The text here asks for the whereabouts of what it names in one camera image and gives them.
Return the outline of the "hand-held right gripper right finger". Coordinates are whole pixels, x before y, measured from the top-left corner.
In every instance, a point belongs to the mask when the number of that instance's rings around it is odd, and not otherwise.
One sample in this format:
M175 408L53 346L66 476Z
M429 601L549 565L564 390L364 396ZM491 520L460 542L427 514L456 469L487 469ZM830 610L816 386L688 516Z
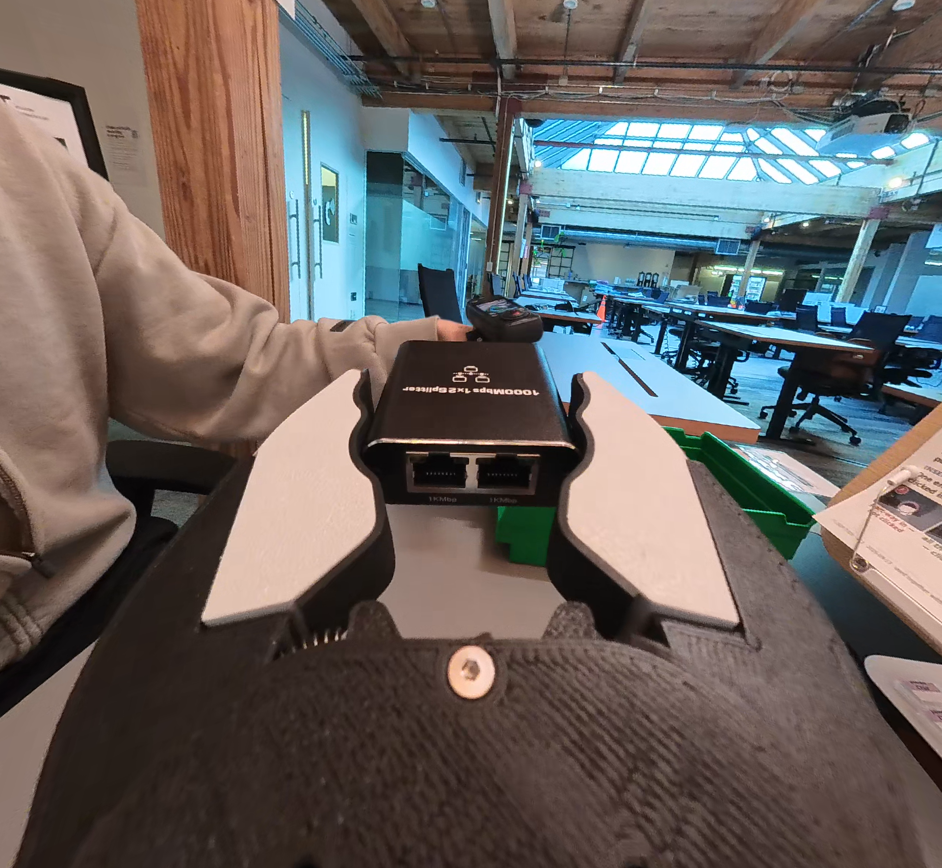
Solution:
M602 636L663 620L734 631L740 617L677 442L598 373L574 376L568 423L580 453L559 490L548 577Z

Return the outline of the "wooden instruction board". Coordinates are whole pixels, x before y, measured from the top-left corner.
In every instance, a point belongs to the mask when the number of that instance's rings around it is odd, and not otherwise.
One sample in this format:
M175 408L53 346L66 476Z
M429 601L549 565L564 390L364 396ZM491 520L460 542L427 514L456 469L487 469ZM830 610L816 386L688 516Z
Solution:
M869 490L872 486L880 482L885 476L889 476L923 444L936 438L941 428L941 408L937 406L926 415L919 423L915 424L906 434L898 439L888 450L877 457L868 467L866 467L854 480L842 488L838 494L833 497L828 504L828 509L833 508L843 500L847 500L861 492ZM869 594L877 599L879 603L889 610L897 619L907 626L912 634L918 636L926 648L933 651L935 658L940 657L940 628L930 629L929 619L919 618L912 610L915 603L904 599L899 600L901 591L893 584L889 583L886 577L878 574L875 570L867 573L858 572L852 568L852 547L846 545L840 538L821 528L822 542L826 551L855 581Z

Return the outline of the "white board stand base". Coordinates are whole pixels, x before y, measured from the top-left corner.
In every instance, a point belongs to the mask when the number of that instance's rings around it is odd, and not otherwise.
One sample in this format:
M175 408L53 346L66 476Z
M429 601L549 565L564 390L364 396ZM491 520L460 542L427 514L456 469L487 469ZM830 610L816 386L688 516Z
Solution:
M919 736L941 755L941 663L870 655L865 673L912 725Z

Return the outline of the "wooden support pillar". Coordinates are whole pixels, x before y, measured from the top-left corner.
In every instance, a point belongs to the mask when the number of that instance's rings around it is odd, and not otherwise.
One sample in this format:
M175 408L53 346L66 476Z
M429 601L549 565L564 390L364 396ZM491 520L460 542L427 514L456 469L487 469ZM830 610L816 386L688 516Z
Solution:
M135 0L164 234L289 320L275 0Z

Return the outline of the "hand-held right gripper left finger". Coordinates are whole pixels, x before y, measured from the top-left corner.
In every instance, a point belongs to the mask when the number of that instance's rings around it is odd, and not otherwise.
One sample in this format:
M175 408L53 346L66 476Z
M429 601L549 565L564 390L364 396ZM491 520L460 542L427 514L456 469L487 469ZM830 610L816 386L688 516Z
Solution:
M394 575L394 543L377 477L361 459L371 422L368 373L351 370L265 440L213 579L202 621L267 615L346 626Z

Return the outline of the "wood-edged office table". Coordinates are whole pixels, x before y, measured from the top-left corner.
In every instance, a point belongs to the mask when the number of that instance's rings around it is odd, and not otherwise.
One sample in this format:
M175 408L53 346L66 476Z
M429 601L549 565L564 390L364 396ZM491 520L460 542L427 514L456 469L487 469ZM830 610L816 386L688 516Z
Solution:
M819 412L837 422L831 411L820 406L820 398L864 393L884 356L882 350L866 340L842 341L736 322L700 321L700 325L712 332L720 344L707 385L707 390L718 398L725 395L736 354L746 351L748 345L777 346L794 354L785 371L779 396L772 406L768 427L759 436L761 441L768 443L784 440L783 431L792 411L803 410L804 419L811 419Z
M692 437L712 434L748 445L758 441L756 423L638 344L550 332L538 345L564 405L570 401L573 377L593 371L665 427Z

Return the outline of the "ceiling projector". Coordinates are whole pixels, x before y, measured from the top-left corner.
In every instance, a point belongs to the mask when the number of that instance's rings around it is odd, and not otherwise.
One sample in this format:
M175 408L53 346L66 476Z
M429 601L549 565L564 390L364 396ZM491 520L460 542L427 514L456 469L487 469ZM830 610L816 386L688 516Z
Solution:
M878 148L899 143L911 125L911 113L902 101L888 98L858 101L825 131L816 150L822 156L869 155Z

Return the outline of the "black framed wall poster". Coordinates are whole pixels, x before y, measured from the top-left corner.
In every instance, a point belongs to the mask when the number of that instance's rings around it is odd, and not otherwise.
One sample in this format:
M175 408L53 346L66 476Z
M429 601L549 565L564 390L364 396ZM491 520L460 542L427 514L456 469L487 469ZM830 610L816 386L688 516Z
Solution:
M71 157L109 179L83 87L2 69L1 99L8 108L56 139Z

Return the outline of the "green plastic bin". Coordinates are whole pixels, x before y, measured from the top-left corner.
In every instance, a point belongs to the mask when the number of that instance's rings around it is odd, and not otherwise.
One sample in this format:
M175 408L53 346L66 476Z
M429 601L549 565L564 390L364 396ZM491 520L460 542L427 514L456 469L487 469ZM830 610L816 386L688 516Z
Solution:
M771 545L791 561L811 530L812 510L723 440L686 435L675 427L666 432L689 460L706 466ZM555 519L553 507L500 507L495 541L508 547L512 563L543 568Z

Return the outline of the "person's left forearm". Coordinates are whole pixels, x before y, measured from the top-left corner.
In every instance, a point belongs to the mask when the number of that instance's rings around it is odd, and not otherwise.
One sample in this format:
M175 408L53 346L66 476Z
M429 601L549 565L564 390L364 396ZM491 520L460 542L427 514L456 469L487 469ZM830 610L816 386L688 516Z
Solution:
M401 344L440 342L440 318L279 321L274 306L187 269L120 202L81 222L104 328L94 420L156 437L262 441L349 370L376 396Z

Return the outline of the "black ethernet splitter box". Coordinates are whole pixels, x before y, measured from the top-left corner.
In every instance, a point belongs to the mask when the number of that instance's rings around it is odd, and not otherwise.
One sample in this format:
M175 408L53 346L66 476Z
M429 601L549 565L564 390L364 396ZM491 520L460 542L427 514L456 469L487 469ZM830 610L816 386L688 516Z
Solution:
M407 342L361 458L389 504L555 507L579 453L537 345Z

